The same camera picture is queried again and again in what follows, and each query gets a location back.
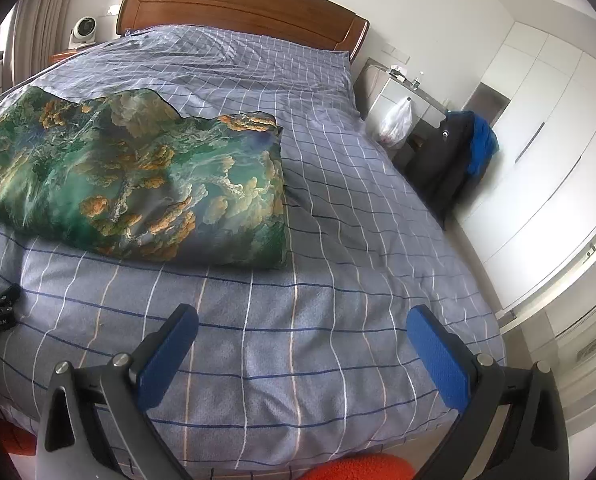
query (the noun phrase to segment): wardrobe handle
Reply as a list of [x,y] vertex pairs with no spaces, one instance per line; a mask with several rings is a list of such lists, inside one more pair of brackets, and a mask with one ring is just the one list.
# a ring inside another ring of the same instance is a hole
[[532,145],[532,142],[534,142],[534,139],[538,136],[538,134],[540,133],[540,130],[542,130],[542,127],[543,126],[544,126],[544,123],[542,123],[540,125],[540,127],[538,128],[538,130],[536,131],[536,133],[534,133],[534,136],[529,140],[529,142],[527,142],[527,145],[523,148],[523,151],[520,152],[520,155],[518,155],[516,157],[516,160],[514,161],[514,164],[516,164],[520,160],[520,157],[524,155],[524,152],[526,152],[529,149],[529,146]]
[[549,202],[549,200],[552,199],[552,196],[554,196],[557,192],[558,189],[560,189],[560,186],[562,186],[565,183],[565,180],[567,180],[569,178],[569,175],[576,169],[576,166],[578,165],[578,163],[580,162],[580,159],[582,158],[582,155],[578,157],[578,160],[576,161],[576,163],[571,167],[571,169],[569,170],[569,172],[565,175],[565,178],[562,179],[561,183],[558,184],[558,187],[556,187],[556,189],[553,190],[553,193],[549,195],[549,198],[547,199],[547,202]]

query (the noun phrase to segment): beige curtain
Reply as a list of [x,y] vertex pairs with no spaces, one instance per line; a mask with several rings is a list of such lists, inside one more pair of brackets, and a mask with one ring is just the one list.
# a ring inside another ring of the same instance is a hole
[[18,0],[4,49],[2,90],[49,66],[60,49],[69,0]]

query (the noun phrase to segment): bed sheet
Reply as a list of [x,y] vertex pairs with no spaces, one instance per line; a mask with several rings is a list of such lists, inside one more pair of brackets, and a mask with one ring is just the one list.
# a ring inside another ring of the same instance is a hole
[[[0,402],[19,424],[37,430],[57,361],[97,365],[130,351],[179,303],[198,310],[199,336],[148,415],[196,478],[296,472],[451,420],[407,339],[414,305],[504,362],[467,267],[365,135],[345,53],[167,25],[27,84],[73,101],[150,88],[183,116],[273,114],[284,128],[289,257],[284,269],[253,271],[117,261],[0,224],[0,292],[24,289],[19,324],[0,333]],[[23,90],[0,99],[0,114]]]

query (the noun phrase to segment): blue gripper pad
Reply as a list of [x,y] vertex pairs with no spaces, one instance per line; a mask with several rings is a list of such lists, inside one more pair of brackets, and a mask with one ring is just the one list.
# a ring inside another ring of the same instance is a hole
[[425,305],[409,311],[407,336],[444,403],[463,413],[476,380],[473,354],[457,335],[444,329]]
[[181,303],[160,330],[148,334],[133,352],[137,368],[137,376],[133,378],[135,400],[142,412],[155,408],[162,401],[198,335],[198,323],[196,310]]

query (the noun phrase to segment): white fan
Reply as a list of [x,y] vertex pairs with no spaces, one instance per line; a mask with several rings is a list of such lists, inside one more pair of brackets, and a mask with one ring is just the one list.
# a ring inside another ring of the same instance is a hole
[[95,43],[95,18],[84,16],[76,22],[71,29],[71,37],[68,40],[68,48],[77,49]]

